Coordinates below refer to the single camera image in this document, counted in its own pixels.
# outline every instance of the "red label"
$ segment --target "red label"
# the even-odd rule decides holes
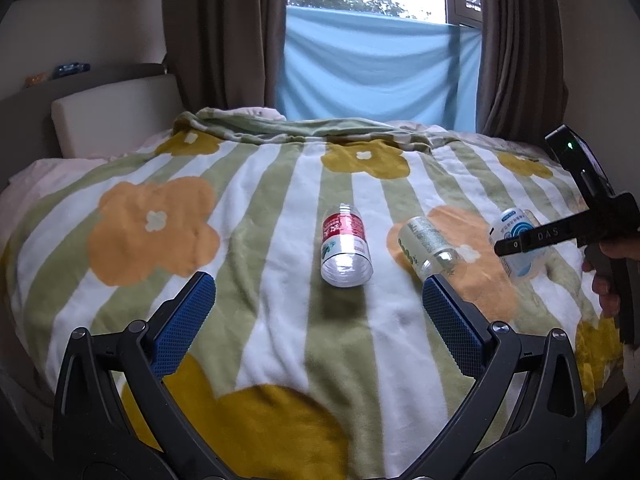
[[[338,213],[329,216],[322,224],[322,243],[334,235],[354,235],[363,240],[364,225],[359,216],[351,213]]]

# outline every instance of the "orange flower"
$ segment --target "orange flower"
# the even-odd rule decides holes
[[[216,399],[191,354],[164,384],[187,420],[236,474],[282,480],[346,478],[349,443],[344,430],[306,395],[261,384]],[[122,402],[138,438],[159,449],[128,386]]]
[[[180,132],[170,139],[160,144],[156,148],[156,155],[160,153],[171,153],[172,155],[212,155],[220,149],[222,139],[199,132],[189,130]]]
[[[518,305],[516,289],[487,241],[489,227],[484,219],[449,205],[435,207],[427,219],[466,261],[466,271],[449,280],[458,294],[478,307],[489,321],[511,322]],[[413,273],[398,245],[398,232],[405,223],[391,228],[386,246],[394,260]]]
[[[102,219],[87,241],[95,275],[109,286],[137,283],[156,267],[191,276],[220,245],[207,224],[214,202],[211,186],[200,177],[117,184],[101,197]]]
[[[336,173],[364,171],[375,178],[389,179],[409,176],[409,164],[395,143],[382,139],[346,144],[327,144],[322,156],[325,168]]]
[[[513,173],[521,176],[535,175],[540,178],[551,178],[554,176],[548,167],[536,160],[530,160],[529,158],[504,152],[498,153],[498,160],[507,170],[511,170]]]

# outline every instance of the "hand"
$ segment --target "hand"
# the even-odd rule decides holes
[[[600,242],[600,250],[609,258],[629,258],[640,261],[640,237]],[[590,272],[593,270],[593,266],[585,260],[582,264],[582,270]],[[591,289],[600,297],[600,306],[604,317],[613,317],[620,312],[620,297],[611,292],[611,283],[607,278],[596,274]]]

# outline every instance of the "brown curtain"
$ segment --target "brown curtain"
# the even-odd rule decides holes
[[[162,0],[165,63],[185,107],[274,105],[287,0]]]
[[[480,134],[541,146],[566,105],[557,0],[481,0]]]

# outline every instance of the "striped blanket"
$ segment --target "striped blanket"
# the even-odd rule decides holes
[[[364,221],[374,275],[338,289],[319,273],[322,215]],[[587,403],[622,355],[600,319],[574,242],[514,286],[487,241],[501,211],[540,222],[584,207],[543,153],[482,136],[365,120],[286,122],[185,113],[161,144],[99,166],[41,199],[2,255],[15,330],[55,387],[70,332],[148,319],[198,269],[218,296],[180,369],[165,378],[211,447],[244,477],[395,477],[472,386],[420,302],[398,230],[426,216],[466,260],[452,285],[489,320],[564,328]],[[499,435],[514,380],[484,444]],[[125,381],[140,439],[156,446]]]

